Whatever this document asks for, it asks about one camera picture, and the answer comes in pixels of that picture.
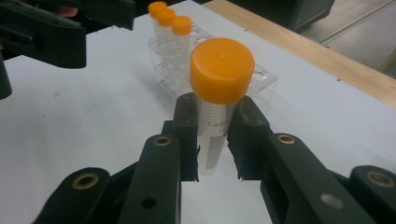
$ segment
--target white table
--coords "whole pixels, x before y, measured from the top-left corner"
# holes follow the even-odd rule
[[[236,39],[279,75],[262,92],[275,132],[291,133],[331,170],[371,164],[396,173],[396,109],[191,1],[173,6],[214,36]],[[101,167],[112,175],[137,161],[144,142],[173,116],[157,88],[148,48],[149,16],[132,32],[88,36],[88,66],[66,70],[25,57],[6,61],[14,93],[0,101],[0,218],[34,221],[69,174]],[[183,183],[182,223],[271,223],[259,182],[236,178],[224,150],[217,172]]]

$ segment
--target gray floor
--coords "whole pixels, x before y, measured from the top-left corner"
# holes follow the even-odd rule
[[[331,14],[301,35],[380,70],[396,49],[396,0],[335,0]],[[381,72],[396,77],[394,67]]]

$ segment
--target white surface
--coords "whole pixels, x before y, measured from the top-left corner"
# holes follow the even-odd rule
[[[214,36],[250,48],[279,75],[262,111],[275,132],[297,135],[329,168],[348,175],[372,164],[396,173],[396,110],[193,2],[174,6]],[[135,162],[173,109],[157,89],[148,16],[132,32],[88,36],[88,66],[66,70],[18,57],[6,62],[14,93],[0,101],[1,223],[30,223],[69,174],[111,174]],[[229,150],[217,172],[184,183],[182,223],[271,223],[258,182],[241,182]]]

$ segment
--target wooden edge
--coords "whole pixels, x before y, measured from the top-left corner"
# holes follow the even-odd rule
[[[228,1],[214,0],[204,6],[385,104],[396,107],[396,79],[324,48]]]

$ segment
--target orange cap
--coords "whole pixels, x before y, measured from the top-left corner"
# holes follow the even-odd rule
[[[158,24],[161,26],[171,26],[172,20],[175,18],[176,12],[171,8],[166,8],[158,13]]]
[[[191,55],[190,84],[201,99],[232,104],[245,95],[254,70],[250,50],[227,38],[208,39]]]
[[[148,5],[148,13],[152,18],[157,19],[158,13],[167,7],[168,5],[165,2],[153,2]]]
[[[189,35],[192,29],[190,17],[178,16],[172,20],[172,31],[175,35]]]

